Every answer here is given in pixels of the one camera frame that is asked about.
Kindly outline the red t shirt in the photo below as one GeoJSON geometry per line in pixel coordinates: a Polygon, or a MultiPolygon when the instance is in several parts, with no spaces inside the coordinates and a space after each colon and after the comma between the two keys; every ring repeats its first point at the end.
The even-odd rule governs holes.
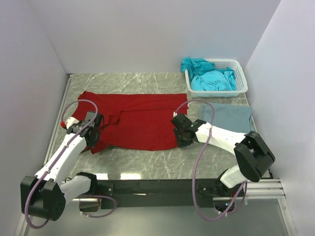
{"type": "Polygon", "coordinates": [[[177,147],[173,113],[187,113],[187,95],[176,94],[96,94],[83,92],[72,114],[83,120],[88,111],[104,116],[101,134],[91,149],[93,154],[107,147],[135,150],[170,150],[177,147]]]}

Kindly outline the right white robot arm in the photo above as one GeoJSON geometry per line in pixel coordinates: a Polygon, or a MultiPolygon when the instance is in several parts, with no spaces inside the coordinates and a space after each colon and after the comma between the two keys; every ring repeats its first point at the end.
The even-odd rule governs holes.
{"type": "Polygon", "coordinates": [[[177,145],[187,147],[194,142],[213,145],[236,157],[237,165],[227,169],[219,177],[216,191],[227,196],[244,181],[259,182],[275,162],[275,156],[255,131],[247,134],[216,127],[197,119],[192,122],[185,114],[174,113],[171,123],[177,145]]]}

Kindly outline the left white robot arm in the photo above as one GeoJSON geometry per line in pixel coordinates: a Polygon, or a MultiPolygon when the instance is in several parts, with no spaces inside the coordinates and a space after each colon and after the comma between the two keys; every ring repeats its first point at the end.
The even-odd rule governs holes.
{"type": "Polygon", "coordinates": [[[79,172],[72,180],[64,180],[79,154],[97,144],[104,116],[89,111],[84,120],[70,117],[65,125],[66,134],[57,151],[34,176],[26,176],[20,183],[24,215],[56,221],[67,203],[82,194],[91,198],[98,193],[95,174],[79,172]]]}

